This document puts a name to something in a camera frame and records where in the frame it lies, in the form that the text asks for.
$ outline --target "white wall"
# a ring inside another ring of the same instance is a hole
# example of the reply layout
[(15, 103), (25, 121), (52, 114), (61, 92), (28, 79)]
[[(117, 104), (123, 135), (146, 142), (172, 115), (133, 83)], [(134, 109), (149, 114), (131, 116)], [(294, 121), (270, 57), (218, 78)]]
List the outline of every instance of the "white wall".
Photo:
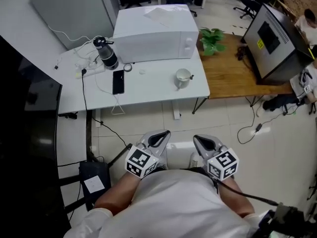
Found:
[(47, 27), (29, 0), (0, 0), (0, 35), (30, 62), (51, 76), (66, 48)]

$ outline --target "white cloth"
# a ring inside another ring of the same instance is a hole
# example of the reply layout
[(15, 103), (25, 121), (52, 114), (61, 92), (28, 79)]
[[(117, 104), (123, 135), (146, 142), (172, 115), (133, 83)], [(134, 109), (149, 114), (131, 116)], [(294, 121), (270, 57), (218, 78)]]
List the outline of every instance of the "white cloth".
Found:
[(145, 177), (124, 211), (91, 210), (64, 238), (245, 238), (259, 221), (231, 211), (208, 177), (168, 170)]
[[(309, 71), (309, 73), (312, 76), (312, 79), (310, 77), (306, 77), (308, 81), (308, 85), (310, 87), (310, 90), (314, 94), (314, 96), (317, 98), (317, 69), (315, 69), (314, 65), (311, 63), (306, 67)], [(291, 86), (293, 88), (294, 93), (296, 94), (298, 99), (301, 99), (306, 96), (306, 93), (304, 89), (299, 84), (299, 74), (297, 74), (295, 77), (292, 77), (289, 81), (291, 83)]]
[(317, 45), (317, 28), (309, 26), (305, 16), (300, 16), (295, 25), (306, 34), (310, 46)]

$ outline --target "microwave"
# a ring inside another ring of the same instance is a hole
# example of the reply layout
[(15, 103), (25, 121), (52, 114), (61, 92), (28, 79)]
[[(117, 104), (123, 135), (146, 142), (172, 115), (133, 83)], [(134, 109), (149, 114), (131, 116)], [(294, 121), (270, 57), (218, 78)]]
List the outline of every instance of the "microwave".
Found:
[(187, 5), (153, 5), (120, 10), (113, 41), (123, 63), (189, 59), (198, 33)]

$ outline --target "potted plant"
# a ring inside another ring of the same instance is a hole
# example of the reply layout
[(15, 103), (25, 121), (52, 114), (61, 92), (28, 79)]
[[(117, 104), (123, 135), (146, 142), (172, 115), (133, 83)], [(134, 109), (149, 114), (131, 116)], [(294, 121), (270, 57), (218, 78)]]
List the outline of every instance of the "potted plant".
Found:
[(221, 52), (226, 49), (223, 44), (218, 43), (224, 37), (223, 31), (220, 29), (202, 28), (200, 32), (203, 36), (200, 41), (203, 43), (205, 56), (212, 56), (216, 51)]

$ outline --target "monitor screen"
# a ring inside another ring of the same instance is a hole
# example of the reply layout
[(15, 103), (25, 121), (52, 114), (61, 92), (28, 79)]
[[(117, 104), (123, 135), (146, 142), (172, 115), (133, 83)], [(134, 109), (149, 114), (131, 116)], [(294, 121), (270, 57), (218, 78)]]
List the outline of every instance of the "monitor screen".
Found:
[(0, 49), (1, 208), (24, 234), (62, 237), (69, 229), (56, 163), (62, 85), (1, 36)]

